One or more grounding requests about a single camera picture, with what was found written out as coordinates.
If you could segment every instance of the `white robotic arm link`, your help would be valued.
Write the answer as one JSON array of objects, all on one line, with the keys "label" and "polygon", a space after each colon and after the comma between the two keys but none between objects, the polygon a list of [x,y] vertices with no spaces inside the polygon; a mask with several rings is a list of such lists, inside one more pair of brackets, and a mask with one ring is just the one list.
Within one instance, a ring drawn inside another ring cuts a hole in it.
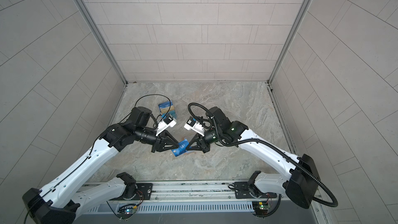
[{"label": "white robotic arm link", "polygon": [[[204,109],[208,119],[194,115],[192,106]],[[331,207],[337,206],[337,200],[330,191],[325,190],[333,202],[314,198],[318,185],[323,189],[327,188],[320,182],[315,164],[309,156],[304,154],[298,157],[279,149],[243,123],[230,122],[218,107],[209,110],[198,103],[190,103],[188,110],[192,117],[184,127],[195,131],[196,135],[186,147],[187,150],[205,153],[210,151],[210,144],[213,142],[220,142],[224,146],[237,146],[256,155],[280,174],[279,180],[270,181],[267,174],[255,172],[248,181],[251,196],[260,197],[262,194],[273,192],[279,194],[279,200],[281,194],[287,195],[303,208],[308,208],[311,200]],[[107,200],[117,197],[130,200],[138,194],[136,181],[127,173],[120,173],[111,181],[90,190],[77,190],[105,162],[134,141],[152,145],[152,152],[178,148],[178,141],[166,131],[167,127],[175,126],[176,120],[168,114],[156,123],[156,128],[148,128],[146,125],[150,117],[153,118],[151,110],[134,107],[125,122],[109,126],[95,140],[93,146],[57,178],[40,190],[28,190],[22,199],[33,220],[38,224],[69,224],[81,214]],[[204,121],[209,122],[210,126],[206,126]]]}]

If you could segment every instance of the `wall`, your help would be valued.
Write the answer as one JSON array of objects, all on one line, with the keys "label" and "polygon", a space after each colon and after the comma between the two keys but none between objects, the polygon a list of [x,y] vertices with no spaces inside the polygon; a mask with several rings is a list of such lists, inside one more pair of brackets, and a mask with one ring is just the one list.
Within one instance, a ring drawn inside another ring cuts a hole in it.
[{"label": "wall", "polygon": [[398,220],[398,0],[312,0],[272,84],[348,223]]},{"label": "wall", "polygon": [[128,81],[267,80],[303,0],[84,0]]},{"label": "wall", "polygon": [[22,223],[23,193],[54,179],[92,145],[122,89],[72,0],[0,0],[4,223]]}]

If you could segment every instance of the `gray marble surface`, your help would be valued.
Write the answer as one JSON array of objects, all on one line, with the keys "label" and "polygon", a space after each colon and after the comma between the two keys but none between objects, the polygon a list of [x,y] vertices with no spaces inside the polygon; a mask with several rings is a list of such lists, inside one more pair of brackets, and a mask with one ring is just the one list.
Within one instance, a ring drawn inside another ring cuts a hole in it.
[{"label": "gray marble surface", "polygon": [[[237,120],[248,125],[265,140],[289,151],[264,82],[131,83],[114,122],[121,121],[138,98],[152,93],[166,95],[172,100],[177,124],[168,131],[178,141],[195,134],[183,126],[190,117],[188,104],[197,102],[207,108],[219,107],[230,121]],[[161,96],[150,96],[141,99],[137,106],[152,109],[156,117],[158,103],[165,101],[167,99]],[[204,111],[197,107],[192,110],[199,116],[205,116]],[[195,151],[175,157],[171,151],[151,153],[150,145],[134,142],[106,162],[89,181],[108,181],[121,172],[129,173],[137,181],[246,179],[256,170],[276,173],[258,157],[236,147],[212,144],[210,152]]]}]

